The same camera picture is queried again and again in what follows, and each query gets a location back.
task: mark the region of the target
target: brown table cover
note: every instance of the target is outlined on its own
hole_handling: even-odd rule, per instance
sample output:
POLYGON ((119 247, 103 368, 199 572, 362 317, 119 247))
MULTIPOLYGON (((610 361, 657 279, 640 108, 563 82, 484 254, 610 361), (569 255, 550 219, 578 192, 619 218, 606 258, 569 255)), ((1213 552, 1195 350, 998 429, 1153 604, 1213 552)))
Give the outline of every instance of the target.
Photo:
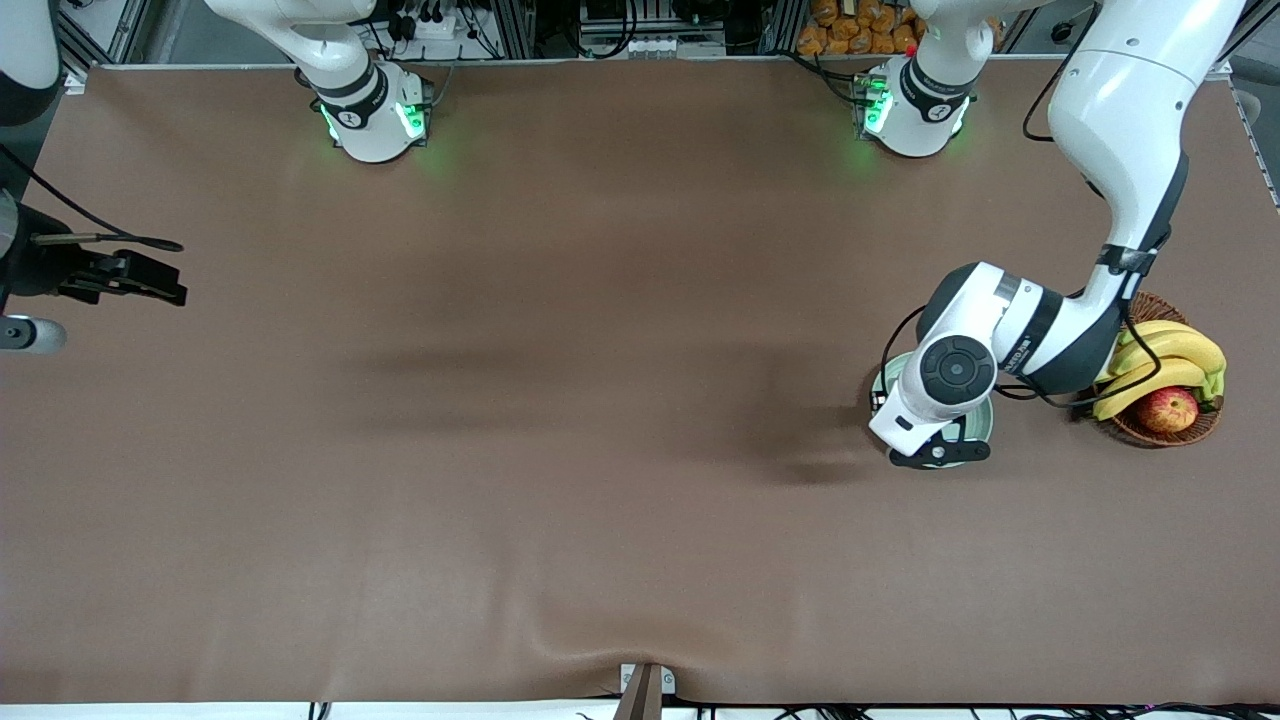
POLYGON ((1280 701, 1280 220, 1225 83, 1147 283, 1228 351, 1213 437, 865 430, 946 272, 1087 278, 1107 206, 1018 132, 1052 68, 906 160, 786 61, 467 67, 376 167, 288 70, 93 72, 38 169, 191 301, 10 304, 70 342, 0 357, 0 698, 1280 701))

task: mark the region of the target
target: black clamp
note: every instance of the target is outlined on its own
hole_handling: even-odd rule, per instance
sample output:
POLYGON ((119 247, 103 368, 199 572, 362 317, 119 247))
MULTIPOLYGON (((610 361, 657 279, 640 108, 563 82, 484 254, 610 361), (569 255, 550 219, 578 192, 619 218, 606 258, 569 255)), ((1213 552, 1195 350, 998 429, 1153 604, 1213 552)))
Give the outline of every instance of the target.
POLYGON ((933 433, 929 442, 920 446, 915 455, 906 456, 896 450, 888 451, 888 461, 899 468, 915 468, 918 470, 936 470, 952 462, 977 462, 991 457, 991 446, 980 439, 964 439, 965 416, 952 420, 960 425, 961 439, 946 439, 942 432, 933 433))
POLYGON ((1098 252, 1098 265, 1106 265, 1112 275, 1133 273, 1147 277, 1151 265, 1156 261, 1156 252, 1152 250, 1133 250, 1119 245, 1103 245, 1098 252))
MULTIPOLYGON (((178 282, 178 268, 133 250, 105 255, 84 250, 79 243, 56 242, 76 236, 67 234, 63 223, 26 205, 19 205, 18 211, 19 232, 4 256, 0 297, 9 293, 20 297, 59 295, 97 305, 99 297, 108 293, 141 295, 178 307, 187 304, 187 288, 178 282)), ((84 242, 93 242, 93 236, 88 237, 84 242)), ((12 325, 0 327, 8 340, 19 342, 22 338, 12 331, 12 325)))

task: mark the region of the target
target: fruit basket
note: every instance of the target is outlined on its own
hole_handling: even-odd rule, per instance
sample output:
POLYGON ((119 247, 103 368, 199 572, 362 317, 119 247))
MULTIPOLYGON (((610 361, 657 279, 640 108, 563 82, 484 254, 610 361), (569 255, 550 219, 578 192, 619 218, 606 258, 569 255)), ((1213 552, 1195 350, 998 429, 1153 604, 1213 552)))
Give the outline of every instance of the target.
MULTIPOLYGON (((1134 324, 1147 320, 1172 320, 1190 325, 1187 322, 1187 315, 1183 315, 1158 295, 1147 291, 1138 292, 1138 296, 1134 297, 1129 306, 1129 313, 1133 315, 1134 324)), ((1202 405, 1196 421, 1187 429, 1176 433, 1157 433, 1147 429, 1138 421, 1133 407, 1123 410, 1110 420, 1098 421, 1097 425, 1111 437, 1135 447, 1181 447, 1204 439, 1217 428, 1219 421, 1222 419, 1222 397, 1215 397, 1211 402, 1211 409, 1202 405)))

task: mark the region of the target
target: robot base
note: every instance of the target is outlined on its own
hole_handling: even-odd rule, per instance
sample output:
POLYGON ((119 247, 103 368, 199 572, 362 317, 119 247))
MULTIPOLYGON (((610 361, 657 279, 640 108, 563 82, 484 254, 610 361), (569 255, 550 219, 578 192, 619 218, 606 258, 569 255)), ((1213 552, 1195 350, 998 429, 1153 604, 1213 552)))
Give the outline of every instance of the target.
MULTIPOLYGON (((890 389, 897 383, 904 368, 909 364, 910 352, 893 357, 884 365, 884 379, 890 389)), ((870 409, 874 419, 888 400, 888 391, 881 383, 879 369, 872 380, 870 409)), ((984 398, 982 404, 969 413, 942 425, 914 455, 902 455, 892 447, 887 450, 888 460, 899 468, 914 468, 916 470, 940 470, 956 468, 965 462, 978 462, 991 456, 991 430, 995 425, 995 407, 991 398, 984 398)))
POLYGON ((883 77, 884 87, 868 90, 868 100, 872 100, 873 105, 863 113, 861 129, 863 135, 879 141, 899 155, 927 158, 942 150, 947 141, 960 132, 969 100, 955 111, 940 105, 938 108, 946 108, 947 115, 942 122, 927 122, 920 117, 920 111, 904 99, 900 78, 906 61, 905 56, 899 56, 868 70, 872 77, 883 77))
POLYGON ((415 145, 426 145, 431 124, 434 87, 392 63, 378 63, 378 67, 387 73, 389 88, 387 100, 369 117, 365 127, 348 128, 321 106, 334 146, 361 163, 387 163, 415 145))

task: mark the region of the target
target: apple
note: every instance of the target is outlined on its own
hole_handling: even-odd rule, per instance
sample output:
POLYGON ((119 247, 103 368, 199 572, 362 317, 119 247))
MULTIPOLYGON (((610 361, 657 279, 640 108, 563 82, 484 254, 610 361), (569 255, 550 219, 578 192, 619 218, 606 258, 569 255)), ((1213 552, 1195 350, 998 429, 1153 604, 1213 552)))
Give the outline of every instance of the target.
POLYGON ((1199 402, 1180 387, 1166 387, 1139 400, 1137 413, 1138 421, 1148 430, 1178 433, 1192 427, 1199 416, 1199 402))

